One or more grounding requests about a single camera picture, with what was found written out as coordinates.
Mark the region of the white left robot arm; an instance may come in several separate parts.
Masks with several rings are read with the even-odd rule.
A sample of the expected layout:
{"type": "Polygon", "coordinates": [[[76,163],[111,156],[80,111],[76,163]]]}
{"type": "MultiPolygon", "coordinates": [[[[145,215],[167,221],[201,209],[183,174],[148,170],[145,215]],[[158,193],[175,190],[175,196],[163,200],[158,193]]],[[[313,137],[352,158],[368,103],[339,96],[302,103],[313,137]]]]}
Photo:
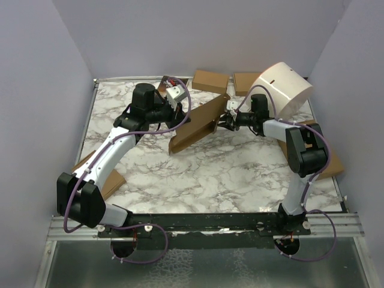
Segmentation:
{"type": "Polygon", "coordinates": [[[122,207],[107,204],[101,189],[123,156],[134,148],[143,135],[152,134],[150,125],[166,124],[168,132],[188,122],[190,112],[184,112],[182,100],[190,99],[186,84],[172,78],[175,85],[162,97],[154,85],[139,83],[132,93],[131,103],[115,119],[113,128],[101,146],[72,173],[62,173],[56,182],[57,210],[64,216],[64,230],[72,233],[68,220],[80,226],[94,228],[111,226],[121,237],[131,233],[132,213],[122,207]]]}

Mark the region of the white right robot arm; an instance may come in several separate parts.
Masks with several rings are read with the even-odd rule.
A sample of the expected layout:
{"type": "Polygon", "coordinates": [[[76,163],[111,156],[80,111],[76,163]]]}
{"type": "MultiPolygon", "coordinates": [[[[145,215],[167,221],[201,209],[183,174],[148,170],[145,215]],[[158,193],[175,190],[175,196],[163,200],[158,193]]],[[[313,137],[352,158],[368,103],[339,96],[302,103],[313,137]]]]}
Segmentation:
{"type": "Polygon", "coordinates": [[[288,235],[305,220],[305,208],[312,183],[327,166],[329,149],[318,124],[309,126],[270,117],[267,97],[251,96],[251,110],[241,112],[240,104],[229,100],[218,126],[230,131],[248,127],[257,136],[270,137],[286,144],[287,162],[293,172],[287,194],[279,204],[275,228],[288,235]]]}

